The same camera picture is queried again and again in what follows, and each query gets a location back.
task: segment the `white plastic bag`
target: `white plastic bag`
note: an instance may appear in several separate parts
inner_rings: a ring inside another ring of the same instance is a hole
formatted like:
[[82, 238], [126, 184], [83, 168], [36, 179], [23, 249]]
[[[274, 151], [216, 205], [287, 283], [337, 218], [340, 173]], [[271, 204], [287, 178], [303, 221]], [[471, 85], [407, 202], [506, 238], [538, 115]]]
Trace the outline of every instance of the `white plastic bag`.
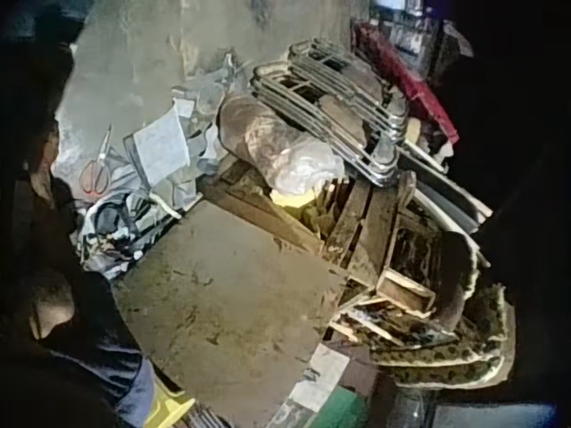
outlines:
[[251, 95], [231, 95], [220, 114], [222, 144], [284, 195], [305, 194], [344, 176], [343, 160], [317, 138], [287, 125]]

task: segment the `dusty board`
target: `dusty board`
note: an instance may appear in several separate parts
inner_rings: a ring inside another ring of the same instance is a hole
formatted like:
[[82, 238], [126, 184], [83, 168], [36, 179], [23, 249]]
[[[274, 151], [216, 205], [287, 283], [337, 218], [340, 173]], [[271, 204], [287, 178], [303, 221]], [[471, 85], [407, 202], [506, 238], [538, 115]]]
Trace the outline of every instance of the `dusty board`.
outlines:
[[263, 426], [302, 376], [345, 281], [200, 202], [127, 275], [118, 300], [167, 375], [242, 426]]

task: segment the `scissors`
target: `scissors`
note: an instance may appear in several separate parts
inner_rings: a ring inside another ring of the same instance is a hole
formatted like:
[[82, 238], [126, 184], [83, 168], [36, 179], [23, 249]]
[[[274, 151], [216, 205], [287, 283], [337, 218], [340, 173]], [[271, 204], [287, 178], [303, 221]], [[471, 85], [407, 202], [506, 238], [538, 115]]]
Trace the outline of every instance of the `scissors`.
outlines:
[[90, 160], [79, 177], [81, 190], [91, 199], [101, 198], [111, 182], [111, 171], [106, 162], [110, 149], [111, 131], [112, 126], [110, 125], [99, 149], [97, 159]]

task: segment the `green object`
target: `green object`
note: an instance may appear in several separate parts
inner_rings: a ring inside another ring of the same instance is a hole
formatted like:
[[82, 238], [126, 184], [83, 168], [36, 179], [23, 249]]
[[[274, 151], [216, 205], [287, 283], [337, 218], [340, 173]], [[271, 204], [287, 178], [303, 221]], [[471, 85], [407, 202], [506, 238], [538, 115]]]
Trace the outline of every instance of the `green object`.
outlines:
[[365, 400], [345, 388], [336, 387], [310, 428], [362, 428], [367, 422]]

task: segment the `red cloth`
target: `red cloth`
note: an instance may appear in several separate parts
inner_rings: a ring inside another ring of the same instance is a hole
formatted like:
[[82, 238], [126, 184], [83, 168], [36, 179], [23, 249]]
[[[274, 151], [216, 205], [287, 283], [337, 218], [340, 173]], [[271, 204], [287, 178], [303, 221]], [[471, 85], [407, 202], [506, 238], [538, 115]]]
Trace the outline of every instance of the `red cloth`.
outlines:
[[393, 46], [381, 32], [365, 22], [353, 26], [353, 50], [363, 52], [381, 76], [395, 83], [407, 96], [410, 112], [419, 119], [435, 120], [452, 144], [459, 140], [458, 131], [436, 95], [424, 80], [413, 78]]

